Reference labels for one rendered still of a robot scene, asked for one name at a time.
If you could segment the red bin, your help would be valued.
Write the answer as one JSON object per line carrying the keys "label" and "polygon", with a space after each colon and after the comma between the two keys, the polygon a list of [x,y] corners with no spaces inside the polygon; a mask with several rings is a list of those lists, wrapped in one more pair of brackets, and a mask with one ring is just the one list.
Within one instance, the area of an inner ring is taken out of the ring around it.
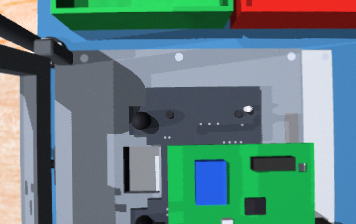
{"label": "red bin", "polygon": [[233,11],[230,29],[356,29],[356,0],[233,0]]}

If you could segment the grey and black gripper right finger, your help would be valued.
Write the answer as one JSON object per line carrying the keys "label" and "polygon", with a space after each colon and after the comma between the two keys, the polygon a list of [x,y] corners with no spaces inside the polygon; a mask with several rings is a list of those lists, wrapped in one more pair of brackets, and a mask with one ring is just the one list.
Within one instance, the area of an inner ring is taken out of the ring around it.
{"label": "grey and black gripper right finger", "polygon": [[327,221],[326,219],[319,217],[319,218],[315,218],[315,224],[332,224],[329,221]]}

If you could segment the green circuit board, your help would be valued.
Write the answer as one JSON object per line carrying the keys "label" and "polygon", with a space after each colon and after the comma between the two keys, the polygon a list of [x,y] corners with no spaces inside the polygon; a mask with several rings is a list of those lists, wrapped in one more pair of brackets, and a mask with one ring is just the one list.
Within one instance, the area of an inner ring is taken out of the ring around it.
{"label": "green circuit board", "polygon": [[314,143],[167,145],[167,154],[169,224],[315,224]]}

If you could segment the green bin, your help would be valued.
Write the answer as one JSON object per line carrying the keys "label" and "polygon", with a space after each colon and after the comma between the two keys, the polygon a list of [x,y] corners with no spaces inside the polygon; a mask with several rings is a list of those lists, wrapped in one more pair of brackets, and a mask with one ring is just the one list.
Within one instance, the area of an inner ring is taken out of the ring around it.
{"label": "green bin", "polygon": [[51,0],[71,31],[224,29],[232,13],[233,0]]}

